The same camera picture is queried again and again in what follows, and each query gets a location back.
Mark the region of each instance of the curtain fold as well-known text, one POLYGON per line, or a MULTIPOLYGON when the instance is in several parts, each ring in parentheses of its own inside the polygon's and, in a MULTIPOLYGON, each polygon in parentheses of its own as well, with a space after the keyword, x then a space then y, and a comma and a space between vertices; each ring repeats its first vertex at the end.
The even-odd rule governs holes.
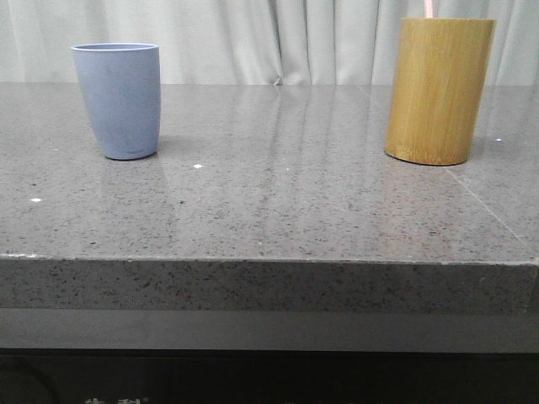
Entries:
MULTIPOLYGON (((539 1, 435 0, 497 20, 489 85, 537 85, 539 1)), ((387 85, 422 0, 0 0, 0 81, 75 82, 70 46, 160 45, 162 81, 387 85)))

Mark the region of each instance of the granite countertop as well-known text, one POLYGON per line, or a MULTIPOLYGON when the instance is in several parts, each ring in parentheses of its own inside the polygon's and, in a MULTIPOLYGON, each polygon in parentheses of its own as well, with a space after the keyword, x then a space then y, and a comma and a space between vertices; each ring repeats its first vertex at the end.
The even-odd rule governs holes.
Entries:
POLYGON ((77 84, 1 83, 0 307, 537 311, 537 88, 487 88, 454 167, 384 154, 390 97, 163 85, 117 162, 77 84))

